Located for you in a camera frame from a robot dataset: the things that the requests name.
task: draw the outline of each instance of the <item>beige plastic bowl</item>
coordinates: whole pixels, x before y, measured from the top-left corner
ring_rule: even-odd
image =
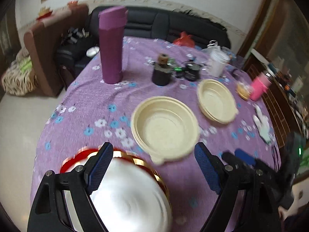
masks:
[[[228,124],[238,113],[233,95],[216,80],[205,79],[200,82],[197,87],[197,97],[201,111],[212,121]]]
[[[178,160],[194,149],[199,126],[192,110],[170,97],[152,97],[141,102],[131,117],[137,144],[155,164]]]

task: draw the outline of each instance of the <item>plastic container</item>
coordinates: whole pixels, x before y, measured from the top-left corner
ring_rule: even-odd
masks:
[[[163,96],[149,98],[136,107],[131,130],[136,143],[158,165],[190,154],[200,136],[192,110]]]
[[[236,102],[222,83],[205,79],[198,84],[197,97],[201,111],[212,121],[221,124],[232,122],[238,114]]]
[[[221,50],[212,50],[208,61],[209,75],[214,77],[220,77],[222,75],[225,65],[230,61],[228,55]]]
[[[103,80],[116,84],[123,78],[122,41],[128,11],[124,6],[112,7],[99,13],[99,45]]]
[[[251,87],[253,88],[253,92],[251,93],[250,99],[253,101],[259,100],[262,94],[267,92],[268,89],[258,77],[254,79]]]

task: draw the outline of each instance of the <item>tiled floor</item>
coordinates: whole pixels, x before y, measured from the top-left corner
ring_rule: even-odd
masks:
[[[0,102],[0,201],[21,232],[27,231],[37,141],[64,94],[58,98],[6,94]]]

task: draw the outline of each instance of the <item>table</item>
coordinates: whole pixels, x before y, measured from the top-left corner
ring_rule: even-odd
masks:
[[[221,157],[223,151],[234,152],[241,148],[273,167],[271,148],[260,138],[252,118],[254,104],[259,105],[262,113],[269,118],[267,109],[262,100],[254,103],[251,100],[244,101],[237,95],[235,79],[229,74],[232,67],[227,66],[224,71],[227,80],[218,80],[235,97],[239,114],[232,123],[215,126],[210,124],[198,107],[198,82],[173,78],[165,87],[151,82],[153,68],[150,63],[156,60],[159,53],[174,57],[178,63],[186,61],[187,54],[193,54],[200,60],[207,59],[201,51],[179,47],[160,39],[124,37],[124,78],[118,84],[109,85],[102,80],[98,54],[69,86],[62,104],[52,113],[44,127],[37,145],[31,202],[44,173],[50,169],[58,173],[64,159],[76,154],[81,147],[98,147],[109,141],[114,147],[136,152],[151,163],[149,156],[133,139],[130,116],[141,101],[152,96],[173,97],[190,107],[200,125],[200,141],[212,154]],[[242,77],[251,81],[245,72],[242,72]],[[271,137],[276,145],[272,128]],[[180,161],[153,167],[170,192],[172,231],[198,232],[212,210],[217,195],[208,187],[193,153]],[[234,228],[241,198],[239,194],[227,231]]]

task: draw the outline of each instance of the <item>black sofa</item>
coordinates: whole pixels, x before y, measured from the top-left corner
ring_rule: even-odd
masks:
[[[86,29],[98,40],[98,14],[111,6],[99,6],[89,15]],[[220,46],[231,48],[227,30],[219,23],[209,19],[186,15],[163,9],[148,7],[128,8],[128,23],[125,27],[126,36],[160,38],[173,42],[185,31],[192,35],[197,46],[206,48],[211,40],[217,40]]]

